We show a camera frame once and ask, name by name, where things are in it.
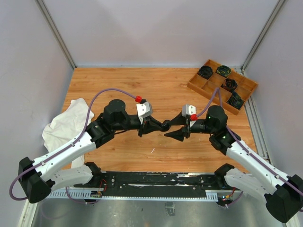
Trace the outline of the black charging case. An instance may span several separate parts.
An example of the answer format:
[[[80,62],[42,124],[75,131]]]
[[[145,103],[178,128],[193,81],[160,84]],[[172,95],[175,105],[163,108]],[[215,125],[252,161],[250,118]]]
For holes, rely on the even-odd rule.
[[[165,120],[162,124],[161,124],[161,132],[166,132],[170,129],[171,124],[170,124],[170,120]]]

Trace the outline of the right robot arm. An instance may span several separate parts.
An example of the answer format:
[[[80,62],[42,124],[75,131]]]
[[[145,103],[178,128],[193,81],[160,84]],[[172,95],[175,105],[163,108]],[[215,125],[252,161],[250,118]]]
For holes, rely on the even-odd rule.
[[[183,141],[192,133],[209,134],[211,145],[225,156],[240,163],[250,175],[225,164],[215,172],[214,183],[219,189],[228,186],[240,189],[265,204],[268,212],[282,223],[288,222],[303,210],[303,180],[298,175],[289,176],[255,153],[227,126],[228,116],[219,105],[208,108],[205,119],[198,119],[196,108],[185,105],[165,127],[180,125],[166,137]]]

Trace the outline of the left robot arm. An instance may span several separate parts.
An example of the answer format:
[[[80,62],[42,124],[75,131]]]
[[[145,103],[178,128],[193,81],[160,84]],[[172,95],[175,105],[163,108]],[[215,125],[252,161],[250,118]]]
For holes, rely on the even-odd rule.
[[[162,123],[152,117],[150,103],[141,101],[136,106],[137,113],[129,115],[125,102],[114,99],[104,107],[103,113],[85,127],[84,132],[47,155],[31,160],[28,157],[19,162],[18,179],[26,199],[37,203],[52,191],[72,184],[96,187],[101,183],[101,175],[89,165],[76,170],[62,171],[69,162],[93,151],[112,140],[116,131],[137,130],[138,136],[162,130]]]

